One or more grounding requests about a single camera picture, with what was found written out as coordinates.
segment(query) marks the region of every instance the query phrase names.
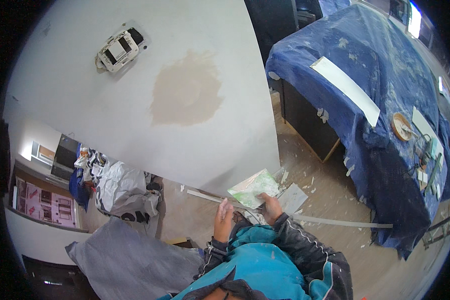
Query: jacket sleeve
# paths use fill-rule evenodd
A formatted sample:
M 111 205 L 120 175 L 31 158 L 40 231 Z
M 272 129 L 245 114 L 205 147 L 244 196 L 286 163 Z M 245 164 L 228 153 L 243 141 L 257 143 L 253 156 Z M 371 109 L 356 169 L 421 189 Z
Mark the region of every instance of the jacket sleeve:
M 193 280 L 199 279 L 221 264 L 227 255 L 228 243 L 217 241 L 214 237 L 211 237 L 211 241 L 207 243 L 207 246 L 208 248 L 204 249 L 203 264 L 198 268 L 198 274 L 193 276 Z
M 342 252 L 319 242 L 286 213 L 273 229 L 277 237 L 272 243 L 290 255 L 304 277 L 305 292 L 313 300 L 353 299 L 350 266 Z

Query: floor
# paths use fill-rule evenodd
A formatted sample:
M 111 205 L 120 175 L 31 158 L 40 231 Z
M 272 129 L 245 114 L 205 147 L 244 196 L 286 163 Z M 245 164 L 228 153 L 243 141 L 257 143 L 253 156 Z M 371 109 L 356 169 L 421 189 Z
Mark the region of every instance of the floor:
M 300 136 L 283 122 L 278 94 L 272 94 L 272 105 L 278 137 L 281 170 L 275 174 L 288 187 L 296 183 L 308 199 L 300 207 L 302 215 L 343 221 L 370 222 L 371 211 L 358 201 L 352 180 L 345 174 L 343 146 L 322 164 L 307 148 Z M 179 182 L 163 180 L 164 201 L 158 207 L 161 217 L 156 237 L 167 241 L 190 237 L 199 247 L 213 235 L 214 216 L 218 203 L 187 194 Z M 108 220 L 89 205 L 82 214 L 82 224 L 93 232 Z M 434 223 L 450 213 L 450 200 L 439 205 Z M 303 223 L 305 230 L 321 242 L 344 253 L 352 272 L 355 299 L 420 299 L 423 288 L 432 284 L 450 249 L 450 236 L 432 244 L 427 250 L 423 242 L 417 245 L 407 261 L 400 260 L 395 249 L 371 243 L 369 228 Z

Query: teal jacket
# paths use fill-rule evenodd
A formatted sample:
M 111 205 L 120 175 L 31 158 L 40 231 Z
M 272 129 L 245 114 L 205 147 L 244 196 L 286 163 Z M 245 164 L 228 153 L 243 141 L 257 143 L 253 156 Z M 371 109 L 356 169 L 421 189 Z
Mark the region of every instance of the teal jacket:
M 204 259 L 197 280 L 174 300 L 203 299 L 217 287 L 243 299 L 353 299 L 343 254 L 285 213 L 273 227 L 240 229 L 228 244 L 213 239 Z

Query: white wall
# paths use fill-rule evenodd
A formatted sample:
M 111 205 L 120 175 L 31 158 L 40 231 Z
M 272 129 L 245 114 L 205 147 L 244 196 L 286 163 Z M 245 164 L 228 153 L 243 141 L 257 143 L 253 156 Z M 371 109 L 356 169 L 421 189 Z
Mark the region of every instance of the white wall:
M 5 209 L 6 226 L 13 246 L 21 260 L 22 255 L 43 262 L 75 265 L 65 246 L 72 242 L 84 242 L 90 233 L 60 229 L 24 218 Z
M 6 95 L 3 118 L 8 123 L 12 165 L 17 159 L 37 172 L 50 175 L 50 169 L 31 161 L 32 142 L 36 141 L 55 152 L 59 146 L 61 133 L 31 117 L 10 94 Z
M 150 37 L 148 48 L 126 71 L 97 72 L 97 52 L 132 21 Z M 180 76 L 159 76 L 190 53 L 198 59 Z M 204 61 L 213 84 L 195 73 Z M 193 114 L 192 121 L 152 123 L 154 91 L 164 86 L 178 101 L 162 107 L 162 116 Z M 264 168 L 280 168 L 268 84 L 243 0 L 58 0 L 24 46 L 7 92 L 34 119 L 114 159 L 218 195 Z M 213 98 L 222 101 L 211 110 Z M 177 109 L 183 102 L 195 106 Z

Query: wooden bowl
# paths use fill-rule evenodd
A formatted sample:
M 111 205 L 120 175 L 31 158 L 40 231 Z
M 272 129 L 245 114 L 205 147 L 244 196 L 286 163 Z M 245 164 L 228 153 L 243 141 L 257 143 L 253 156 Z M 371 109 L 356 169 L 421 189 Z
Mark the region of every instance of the wooden bowl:
M 412 138 L 412 134 L 402 129 L 402 126 L 406 126 L 409 130 L 412 130 L 407 118 L 401 113 L 396 112 L 391 119 L 391 127 L 393 132 L 400 141 L 408 142 Z

